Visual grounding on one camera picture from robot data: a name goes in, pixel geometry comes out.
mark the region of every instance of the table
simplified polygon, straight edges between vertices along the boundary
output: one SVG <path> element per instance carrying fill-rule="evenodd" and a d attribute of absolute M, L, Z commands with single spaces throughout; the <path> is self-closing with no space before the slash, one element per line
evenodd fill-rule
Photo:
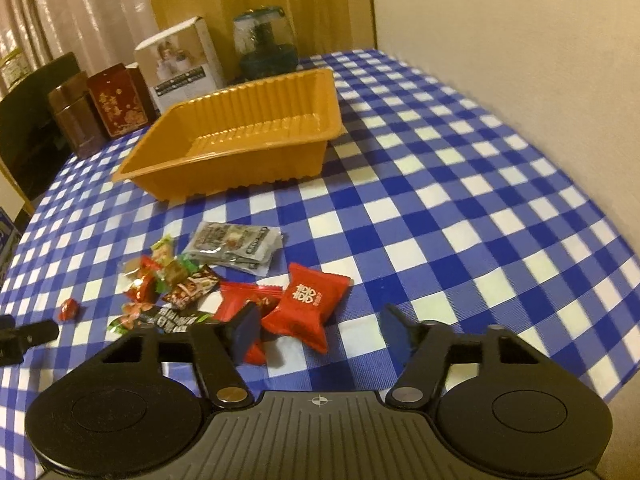
<path fill-rule="evenodd" d="M 118 264 L 165 233 L 183 248 L 203 219 L 282 228 L 284 249 L 260 283 L 286 285 L 289 262 L 354 281 L 326 327 L 329 353 L 274 338 L 267 366 L 240 367 L 254 393 L 391 386 L 399 370 L 376 317 L 385 303 L 464 332 L 502 324 L 605 399 L 634 373 L 638 259 L 562 171 L 475 102 L 381 52 L 303 66 L 335 70 L 348 130 L 330 143 L 320 178 L 158 203 L 131 182 L 110 181 L 143 132 L 61 170 L 18 247 L 1 313 L 18 324 L 48 319 L 69 297 L 84 310 L 58 341 L 0 370 L 6 478 L 39 471 L 24 437 L 29 403 L 113 339 L 106 327 L 124 302 L 114 294 Z M 167 373 L 193 384 L 188 366 Z"/>

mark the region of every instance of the candy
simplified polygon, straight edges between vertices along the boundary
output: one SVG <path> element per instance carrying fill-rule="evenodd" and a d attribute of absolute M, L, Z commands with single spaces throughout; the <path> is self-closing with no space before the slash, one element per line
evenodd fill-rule
<path fill-rule="evenodd" d="M 209 294 L 220 284 L 220 277 L 209 268 L 202 266 L 186 280 L 174 286 L 171 292 L 165 294 L 162 299 L 171 303 L 175 308 L 182 310 L 204 295 Z"/>
<path fill-rule="evenodd" d="M 351 283 L 348 276 L 290 264 L 291 281 L 276 308 L 262 318 L 271 333 L 290 335 L 321 354 L 327 352 L 322 327 Z"/>
<path fill-rule="evenodd" d="M 201 222 L 184 254 L 208 264 L 266 276 L 282 235 L 273 227 Z"/>
<path fill-rule="evenodd" d="M 141 278 L 136 278 L 124 294 L 131 301 L 153 303 L 158 299 L 155 277 L 152 274 L 145 274 Z"/>
<path fill-rule="evenodd" d="M 265 316 L 277 306 L 282 297 L 282 287 L 276 285 L 223 282 L 220 292 L 222 303 L 214 314 L 214 318 L 220 321 L 231 320 L 249 301 L 253 301 L 260 309 L 260 315 Z M 252 365 L 266 364 L 260 339 L 249 348 L 244 360 Z"/>
<path fill-rule="evenodd" d="M 171 235 L 164 235 L 151 246 L 151 250 L 151 259 L 166 267 L 174 259 L 174 239 Z"/>
<path fill-rule="evenodd" d="M 60 311 L 58 312 L 58 319 L 60 321 L 71 321 L 75 319 L 80 311 L 80 305 L 73 298 L 69 298 L 62 302 L 60 305 Z"/>
<path fill-rule="evenodd" d="M 186 280 L 197 270 L 196 264 L 179 254 L 164 269 L 156 272 L 156 276 L 166 284 L 165 286 L 172 287 Z"/>
<path fill-rule="evenodd" d="M 158 307 L 151 303 L 126 303 L 122 316 L 109 323 L 108 330 L 125 334 L 139 326 L 155 326 L 160 332 L 185 332 L 194 323 L 211 321 L 209 312 L 178 312 L 170 306 Z"/>

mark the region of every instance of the beige curtain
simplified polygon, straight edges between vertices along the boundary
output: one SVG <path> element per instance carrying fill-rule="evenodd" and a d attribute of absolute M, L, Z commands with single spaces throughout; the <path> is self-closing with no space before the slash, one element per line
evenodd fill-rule
<path fill-rule="evenodd" d="M 157 31 L 149 0 L 0 0 L 0 57 L 19 46 L 34 68 L 72 51 L 91 75 Z"/>

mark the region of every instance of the red candy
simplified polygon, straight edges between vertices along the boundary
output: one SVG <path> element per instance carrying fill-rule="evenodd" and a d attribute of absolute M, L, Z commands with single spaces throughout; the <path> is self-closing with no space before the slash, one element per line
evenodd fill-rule
<path fill-rule="evenodd" d="M 327 352 L 322 327 L 343 297 L 351 279 L 290 264 L 291 282 L 278 306 L 262 318 L 262 327 L 274 334 L 300 339 L 321 354 Z"/>
<path fill-rule="evenodd" d="M 282 287 L 275 285 L 222 282 L 220 292 L 222 293 L 222 303 L 214 314 L 214 319 L 219 321 L 229 321 L 248 301 L 257 304 L 260 315 L 265 316 L 277 306 L 282 297 Z M 249 348 L 244 360 L 252 365 L 266 364 L 267 359 L 262 348 L 262 341 L 258 339 Z"/>
<path fill-rule="evenodd" d="M 71 321 L 75 319 L 80 310 L 80 305 L 73 298 L 69 298 L 62 302 L 60 305 L 60 312 L 58 313 L 58 319 L 60 321 Z"/>
<path fill-rule="evenodd" d="M 152 271 L 158 269 L 161 267 L 155 261 L 146 255 L 141 256 L 140 268 L 124 295 L 135 303 L 155 303 L 158 294 L 156 293 L 156 277 Z"/>

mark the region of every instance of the orange plastic tray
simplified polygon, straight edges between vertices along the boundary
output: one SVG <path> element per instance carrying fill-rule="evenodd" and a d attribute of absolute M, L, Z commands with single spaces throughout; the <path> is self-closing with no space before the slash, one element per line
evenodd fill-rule
<path fill-rule="evenodd" d="M 280 75 L 169 108 L 112 180 L 177 200 L 315 176 L 342 131 L 331 69 Z"/>

